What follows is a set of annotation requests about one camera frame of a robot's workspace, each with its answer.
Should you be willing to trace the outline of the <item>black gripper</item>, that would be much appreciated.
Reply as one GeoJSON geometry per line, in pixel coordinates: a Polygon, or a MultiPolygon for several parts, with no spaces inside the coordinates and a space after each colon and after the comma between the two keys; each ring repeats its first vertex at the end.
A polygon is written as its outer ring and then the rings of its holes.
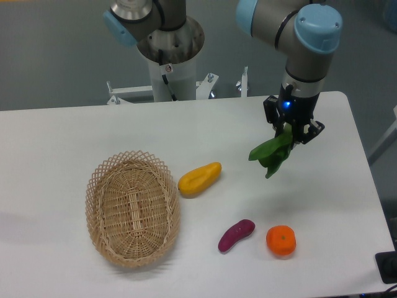
{"type": "Polygon", "coordinates": [[[316,138],[325,125],[314,119],[314,109],[319,93],[312,96],[301,95],[294,85],[287,84],[280,88],[279,98],[269,96],[264,102],[266,121],[275,130],[275,136],[283,133],[284,123],[290,124],[293,142],[307,144],[316,138]]]}

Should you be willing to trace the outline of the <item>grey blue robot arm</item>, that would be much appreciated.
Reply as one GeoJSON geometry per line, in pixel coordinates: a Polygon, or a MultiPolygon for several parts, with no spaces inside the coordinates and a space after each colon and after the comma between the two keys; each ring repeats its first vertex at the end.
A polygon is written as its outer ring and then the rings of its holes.
{"type": "MultiPolygon", "coordinates": [[[[154,66],[157,101],[196,97],[192,76],[183,78],[179,67],[197,57],[205,35],[185,1],[113,1],[103,20],[119,43],[137,47],[154,66]]],[[[277,134],[290,125],[293,143],[310,142],[324,130],[313,112],[339,46],[340,13],[322,1],[240,1],[236,23],[287,56],[279,95],[264,102],[266,119],[277,134]]]]}

